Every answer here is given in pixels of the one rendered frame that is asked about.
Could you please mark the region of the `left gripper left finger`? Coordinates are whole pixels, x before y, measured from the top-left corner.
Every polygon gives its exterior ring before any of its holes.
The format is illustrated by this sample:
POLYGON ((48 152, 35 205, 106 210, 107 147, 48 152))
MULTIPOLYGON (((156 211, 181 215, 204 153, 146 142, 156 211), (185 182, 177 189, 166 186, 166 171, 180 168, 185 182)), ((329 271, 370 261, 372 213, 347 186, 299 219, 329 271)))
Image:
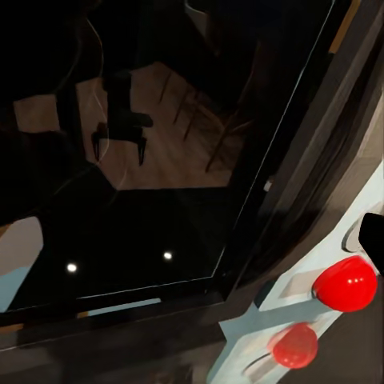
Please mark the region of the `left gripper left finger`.
POLYGON ((39 214, 0 223, 0 314, 44 244, 39 214))

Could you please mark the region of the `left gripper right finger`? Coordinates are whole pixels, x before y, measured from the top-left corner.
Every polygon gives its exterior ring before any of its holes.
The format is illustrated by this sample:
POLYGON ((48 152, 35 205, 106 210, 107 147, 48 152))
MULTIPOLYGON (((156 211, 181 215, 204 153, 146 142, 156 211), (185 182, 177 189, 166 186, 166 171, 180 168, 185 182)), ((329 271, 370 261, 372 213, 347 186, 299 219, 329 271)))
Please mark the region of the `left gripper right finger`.
POLYGON ((384 277, 384 216, 366 213, 358 240, 384 277))

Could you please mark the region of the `microwave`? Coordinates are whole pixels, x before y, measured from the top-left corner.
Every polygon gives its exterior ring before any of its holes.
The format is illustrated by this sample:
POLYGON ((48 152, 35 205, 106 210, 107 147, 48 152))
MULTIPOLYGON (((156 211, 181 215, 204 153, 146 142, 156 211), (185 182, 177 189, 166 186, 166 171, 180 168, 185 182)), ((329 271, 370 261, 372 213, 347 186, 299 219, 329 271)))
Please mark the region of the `microwave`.
POLYGON ((319 299, 379 270, 384 0, 0 0, 0 223, 44 244, 0 374, 319 299))

